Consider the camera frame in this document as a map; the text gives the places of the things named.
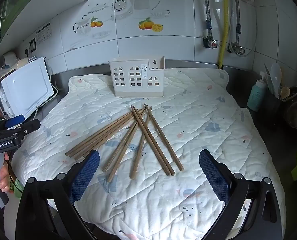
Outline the person's left hand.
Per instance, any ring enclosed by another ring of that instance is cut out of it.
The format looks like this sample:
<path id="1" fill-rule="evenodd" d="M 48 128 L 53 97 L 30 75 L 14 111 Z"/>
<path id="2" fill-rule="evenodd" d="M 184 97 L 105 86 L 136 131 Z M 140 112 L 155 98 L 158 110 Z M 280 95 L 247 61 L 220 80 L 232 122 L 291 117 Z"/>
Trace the person's left hand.
<path id="1" fill-rule="evenodd" d="M 0 169 L 0 190 L 4 193 L 10 191 L 10 174 L 7 161 L 9 160 L 8 154 L 4 153 L 4 163 Z"/>

